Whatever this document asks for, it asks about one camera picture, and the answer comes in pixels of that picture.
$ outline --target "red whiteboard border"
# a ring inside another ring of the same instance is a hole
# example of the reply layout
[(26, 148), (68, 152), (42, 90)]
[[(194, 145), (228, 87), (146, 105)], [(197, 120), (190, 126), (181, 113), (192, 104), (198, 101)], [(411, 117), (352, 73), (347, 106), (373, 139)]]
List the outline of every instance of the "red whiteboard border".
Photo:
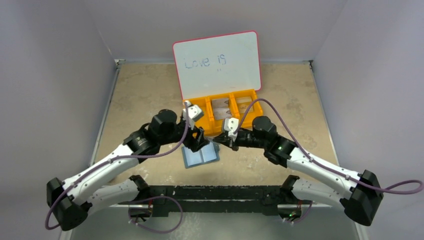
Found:
[(256, 42), (257, 42), (257, 59), (258, 59), (258, 65), (259, 65), (259, 80), (260, 80), (260, 88), (256, 91), (259, 91), (262, 89), (262, 72), (261, 72), (261, 54), (259, 51), (259, 40), (258, 40), (258, 32), (256, 32), (255, 30), (248, 30), (248, 31), (239, 31), (239, 32), (233, 32), (233, 33), (226, 33), (226, 34), (220, 34), (220, 35), (214, 35), (214, 36), (206, 36), (206, 37), (198, 37), (198, 38), (193, 38), (193, 39), (189, 39), (189, 40), (182, 40), (182, 41), (176, 41), (172, 44), (172, 53), (173, 53), (173, 61), (175, 63), (175, 68), (176, 68), (176, 75), (178, 77), (178, 85), (179, 85), (179, 92), (181, 94), (181, 98), (184, 100), (183, 98), (183, 90), (181, 89), (181, 81), (180, 81), (180, 75), (178, 73), (178, 67), (177, 67), (177, 60), (175, 58), (175, 51), (174, 51), (174, 45), (175, 44), (179, 44), (179, 43), (185, 43), (185, 42), (191, 42), (191, 41), (196, 41), (196, 40), (201, 40), (201, 39), (211, 39), (211, 38), (217, 38), (217, 37), (223, 37), (223, 36), (229, 36), (229, 35), (236, 35), (236, 34), (245, 34), (245, 33), (255, 33), (256, 34)]

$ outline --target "orange tray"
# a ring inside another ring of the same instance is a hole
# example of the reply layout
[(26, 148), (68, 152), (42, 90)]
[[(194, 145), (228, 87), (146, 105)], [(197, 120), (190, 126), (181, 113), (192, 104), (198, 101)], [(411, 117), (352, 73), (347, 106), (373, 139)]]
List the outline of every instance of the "orange tray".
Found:
[[(258, 98), (255, 90), (249, 89), (249, 90), (233, 91), (229, 93), (209, 95), (209, 96), (203, 96), (203, 97), (197, 97), (197, 98), (191, 98), (191, 99), (185, 99), (185, 100), (189, 100), (192, 104), (198, 105), (204, 113), (204, 116), (195, 123), (196, 127), (202, 127), (204, 129), (205, 136), (216, 136), (222, 133), (223, 119), (221, 120), (215, 119), (214, 111), (211, 105), (211, 100), (228, 98), (229, 110), (231, 111), (231, 116), (233, 118), (241, 120), (243, 117), (243, 114), (240, 114), (239, 112), (236, 99), (242, 98), (242, 97), (251, 97), (252, 101)], [(262, 110), (261, 105), (259, 104), (259, 102), (255, 102), (253, 105), (253, 111), (247, 113), (247, 116), (244, 119), (244, 122), (241, 125), (241, 127), (246, 129), (251, 128), (253, 119), (258, 116), (262, 116), (263, 114), (264, 114), (264, 111)]]

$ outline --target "wall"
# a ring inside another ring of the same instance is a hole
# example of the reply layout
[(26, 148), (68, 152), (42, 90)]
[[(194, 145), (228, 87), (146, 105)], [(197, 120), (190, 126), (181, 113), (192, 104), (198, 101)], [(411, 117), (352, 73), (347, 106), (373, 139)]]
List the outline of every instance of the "wall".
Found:
[[(340, 164), (384, 187), (423, 180), (423, 43), (424, 1), (349, 0), (313, 65)], [(385, 194), (370, 239), (422, 239), (423, 197)]]
[(58, 239), (46, 183), (89, 164), (115, 63), (83, 0), (1, 1), (0, 31), (2, 239)]
[(313, 59), (347, 0), (86, 0), (115, 59), (173, 61), (176, 41), (256, 30), (265, 61)]

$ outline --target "tabletop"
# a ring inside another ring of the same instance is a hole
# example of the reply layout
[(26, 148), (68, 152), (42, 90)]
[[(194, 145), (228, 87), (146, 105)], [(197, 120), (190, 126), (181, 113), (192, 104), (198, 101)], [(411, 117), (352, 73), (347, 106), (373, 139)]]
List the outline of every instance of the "tabletop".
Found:
[[(270, 101), (278, 110), (299, 143), (309, 152), (337, 164), (330, 132), (316, 89), (309, 63), (262, 64), (262, 88), (259, 98)], [(277, 126), (280, 135), (290, 136), (264, 102), (263, 114)], [(128, 135), (162, 109), (180, 115), (182, 97), (174, 64), (125, 63), (122, 65), (112, 95), (96, 162), (107, 156)], [(169, 151), (176, 143), (162, 146), (160, 153)], [(131, 175), (141, 175), (149, 185), (281, 185), (288, 175), (311, 177), (274, 165), (264, 157), (262, 149), (240, 148), (238, 151), (222, 146), (220, 160), (185, 168), (181, 149), (159, 158), (144, 161), (115, 177), (116, 184)]]

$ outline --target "blue eraser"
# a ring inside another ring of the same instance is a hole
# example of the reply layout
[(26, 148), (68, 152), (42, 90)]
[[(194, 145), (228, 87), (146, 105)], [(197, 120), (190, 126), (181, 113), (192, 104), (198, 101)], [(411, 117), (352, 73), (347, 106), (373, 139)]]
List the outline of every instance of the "blue eraser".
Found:
[(192, 152), (189, 148), (183, 146), (182, 158), (184, 159), (185, 168), (192, 168), (203, 164), (209, 164), (220, 160), (220, 146), (214, 142), (210, 142), (197, 152)]

